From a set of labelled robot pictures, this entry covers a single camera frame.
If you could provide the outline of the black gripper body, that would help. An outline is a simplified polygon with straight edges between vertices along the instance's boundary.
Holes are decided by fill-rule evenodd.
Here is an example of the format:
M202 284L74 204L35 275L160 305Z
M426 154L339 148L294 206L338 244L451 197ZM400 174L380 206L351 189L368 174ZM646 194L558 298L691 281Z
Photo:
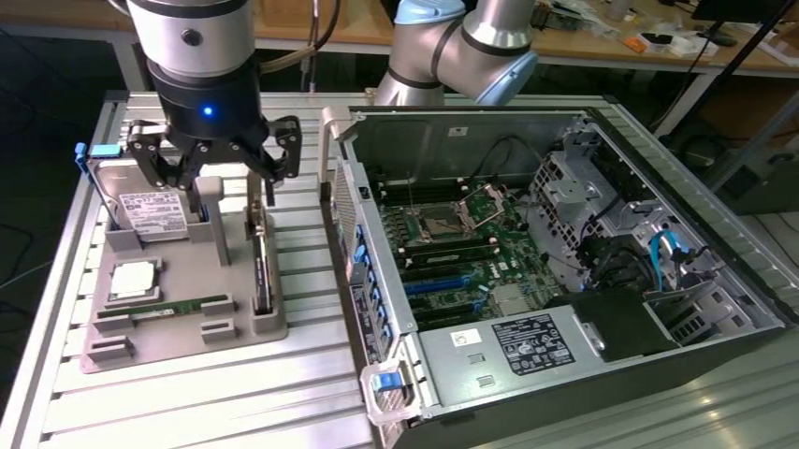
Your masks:
M266 162L268 127L256 60L250 58L231 72L208 78L178 75L152 61L147 68L170 127L166 139L182 155L204 144L214 162L238 162L243 152Z

